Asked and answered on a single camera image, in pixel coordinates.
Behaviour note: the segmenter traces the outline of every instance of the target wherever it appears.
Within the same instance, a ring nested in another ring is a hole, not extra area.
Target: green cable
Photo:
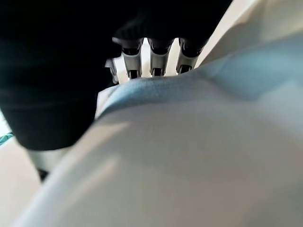
[[[0,146],[13,136],[14,136],[14,134],[12,132],[9,132],[8,134],[1,136],[0,137]]]

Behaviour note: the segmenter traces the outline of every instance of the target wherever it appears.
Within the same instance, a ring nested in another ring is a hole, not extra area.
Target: black fabric
[[[121,54],[114,34],[204,43],[230,2],[2,1],[0,108],[16,138],[31,150],[71,146],[111,83],[103,67]]]

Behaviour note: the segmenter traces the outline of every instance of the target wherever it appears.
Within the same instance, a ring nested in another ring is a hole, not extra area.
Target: white cloth
[[[204,66],[118,87],[15,226],[301,227],[302,11],[260,0]]]

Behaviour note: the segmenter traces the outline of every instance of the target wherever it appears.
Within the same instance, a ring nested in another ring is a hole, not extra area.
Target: black sleeve
[[[120,22],[86,1],[0,3],[0,108],[21,145],[73,145],[94,120],[98,91],[111,82],[106,58]]]

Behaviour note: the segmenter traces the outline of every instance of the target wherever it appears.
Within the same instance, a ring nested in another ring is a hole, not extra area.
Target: white surface
[[[0,149],[0,182],[0,227],[6,227],[40,188],[33,165],[14,138]]]

